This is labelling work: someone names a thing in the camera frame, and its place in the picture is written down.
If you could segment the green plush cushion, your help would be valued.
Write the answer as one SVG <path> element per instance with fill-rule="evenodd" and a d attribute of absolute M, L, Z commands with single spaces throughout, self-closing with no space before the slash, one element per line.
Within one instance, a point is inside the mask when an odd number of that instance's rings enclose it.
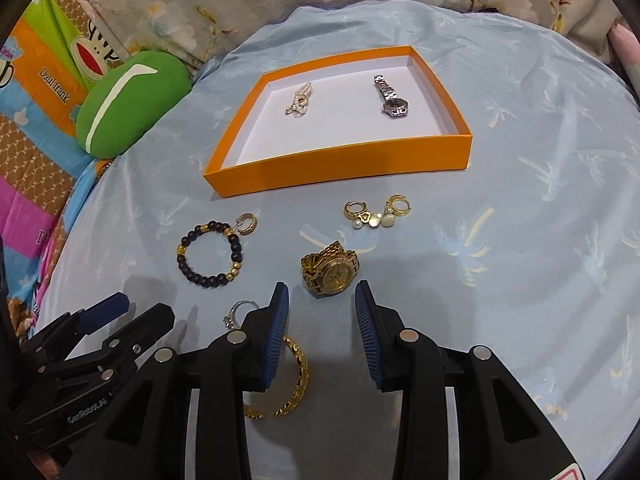
<path fill-rule="evenodd" d="M 124 154 L 192 88 L 178 58 L 142 51 L 111 70 L 89 92 L 76 120 L 79 146 L 97 159 Z"/>

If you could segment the gold pearl drop earrings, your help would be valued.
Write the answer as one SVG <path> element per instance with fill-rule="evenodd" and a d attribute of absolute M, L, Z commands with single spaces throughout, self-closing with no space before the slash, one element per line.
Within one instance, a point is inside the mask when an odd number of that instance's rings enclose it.
<path fill-rule="evenodd" d="M 370 209 L 365 202 L 347 202 L 343 208 L 344 217 L 355 230 L 367 226 L 370 229 L 392 228 L 398 218 L 408 216 L 411 205 L 407 197 L 394 194 L 388 198 L 381 210 Z"/>

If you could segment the light blue palm sheet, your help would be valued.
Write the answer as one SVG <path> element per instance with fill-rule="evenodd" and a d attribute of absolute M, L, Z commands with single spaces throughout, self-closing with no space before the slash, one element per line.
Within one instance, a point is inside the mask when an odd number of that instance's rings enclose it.
<path fill-rule="evenodd" d="M 261 74 L 335 53 L 408 44 L 473 133 L 468 168 L 217 198 L 202 173 Z M 347 202 L 408 216 L 355 230 Z M 256 214 L 250 235 L 236 218 Z M 223 60 L 107 169 L 70 232 L 43 323 L 124 292 L 134 313 L 169 304 L 165 344 L 206 347 L 236 302 L 291 294 L 308 356 L 299 408 L 247 426 L 257 479 L 386 479 L 400 399 L 375 388 L 343 292 L 306 291 L 300 259 L 338 240 L 405 324 L 449 348 L 484 344 L 600 476 L 639 417 L 639 105 L 565 38 L 496 14 L 421 3 L 298 10 Z"/>

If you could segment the gold wrist watch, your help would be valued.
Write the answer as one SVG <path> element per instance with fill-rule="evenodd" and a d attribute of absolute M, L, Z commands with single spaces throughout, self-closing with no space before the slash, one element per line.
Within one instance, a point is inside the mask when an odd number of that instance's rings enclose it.
<path fill-rule="evenodd" d="M 359 272 L 360 262 L 356 252 L 335 242 L 300 259 L 302 277 L 306 289 L 315 297 L 337 295 L 352 284 Z"/>

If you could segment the colourful cartoon bedsheet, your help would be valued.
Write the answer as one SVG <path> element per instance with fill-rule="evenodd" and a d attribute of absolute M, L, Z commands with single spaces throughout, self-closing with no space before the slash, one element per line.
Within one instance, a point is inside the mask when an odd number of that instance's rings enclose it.
<path fill-rule="evenodd" d="M 44 295 L 82 206 L 108 163 L 75 134 L 89 91 L 122 61 L 88 0 L 32 0 L 1 48 L 1 239 L 18 339 Z"/>

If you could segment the pink white pillow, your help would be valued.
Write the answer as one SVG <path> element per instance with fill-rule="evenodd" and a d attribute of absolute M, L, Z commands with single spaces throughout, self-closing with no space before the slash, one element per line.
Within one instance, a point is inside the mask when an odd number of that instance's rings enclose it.
<path fill-rule="evenodd" d="M 623 65 L 623 68 L 634 87 L 640 90 L 640 44 L 634 33 L 624 24 L 616 23 L 608 32 L 608 39 L 613 50 Z"/>

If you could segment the gold hoop earring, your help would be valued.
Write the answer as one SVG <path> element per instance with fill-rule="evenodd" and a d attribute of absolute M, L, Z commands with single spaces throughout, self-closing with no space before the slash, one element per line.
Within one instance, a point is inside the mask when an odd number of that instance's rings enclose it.
<path fill-rule="evenodd" d="M 238 233 L 241 236 L 247 236 L 252 234 L 258 226 L 258 219 L 256 214 L 251 212 L 244 212 L 235 220 L 233 232 Z"/>

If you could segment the orange shallow box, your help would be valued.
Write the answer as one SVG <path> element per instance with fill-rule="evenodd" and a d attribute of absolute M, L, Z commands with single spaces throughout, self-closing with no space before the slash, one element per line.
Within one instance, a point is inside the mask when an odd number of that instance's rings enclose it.
<path fill-rule="evenodd" d="M 409 103 L 389 118 L 373 77 Z M 415 172 L 463 170 L 473 133 L 410 46 L 341 53 L 265 73 L 203 172 L 221 197 Z"/>

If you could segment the gold braided bangle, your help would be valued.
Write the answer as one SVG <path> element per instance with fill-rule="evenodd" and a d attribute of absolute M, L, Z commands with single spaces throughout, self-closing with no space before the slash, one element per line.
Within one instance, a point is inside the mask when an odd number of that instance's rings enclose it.
<path fill-rule="evenodd" d="M 297 372 L 296 383 L 288 400 L 271 414 L 272 418 L 283 417 L 294 411 L 300 402 L 303 401 L 310 381 L 310 369 L 305 352 L 303 352 L 299 344 L 290 336 L 284 335 L 282 340 L 285 347 L 288 348 L 292 356 L 294 356 Z"/>

